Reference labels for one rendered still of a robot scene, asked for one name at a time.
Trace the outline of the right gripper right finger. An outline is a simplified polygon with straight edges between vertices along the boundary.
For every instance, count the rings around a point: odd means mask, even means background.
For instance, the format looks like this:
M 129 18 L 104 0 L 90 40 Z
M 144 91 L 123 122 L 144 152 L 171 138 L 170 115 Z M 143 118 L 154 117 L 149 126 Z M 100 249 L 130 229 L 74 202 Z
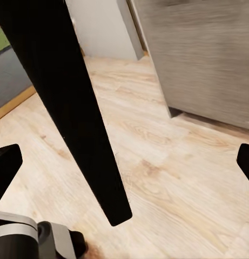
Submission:
M 249 144 L 241 144 L 237 156 L 237 164 L 249 180 Z

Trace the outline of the poster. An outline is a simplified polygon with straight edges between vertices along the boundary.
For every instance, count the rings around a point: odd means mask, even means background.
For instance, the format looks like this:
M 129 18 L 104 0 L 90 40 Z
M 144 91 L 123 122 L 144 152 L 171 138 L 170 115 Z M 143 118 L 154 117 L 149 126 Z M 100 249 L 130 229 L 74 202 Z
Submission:
M 111 226 L 133 215 L 65 0 L 0 0 L 0 26 Z

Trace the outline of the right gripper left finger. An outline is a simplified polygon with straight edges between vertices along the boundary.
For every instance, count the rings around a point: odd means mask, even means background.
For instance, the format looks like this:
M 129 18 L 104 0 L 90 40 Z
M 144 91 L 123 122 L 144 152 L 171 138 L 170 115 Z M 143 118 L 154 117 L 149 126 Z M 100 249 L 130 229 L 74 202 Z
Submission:
M 0 200 L 23 164 L 18 144 L 0 148 Z

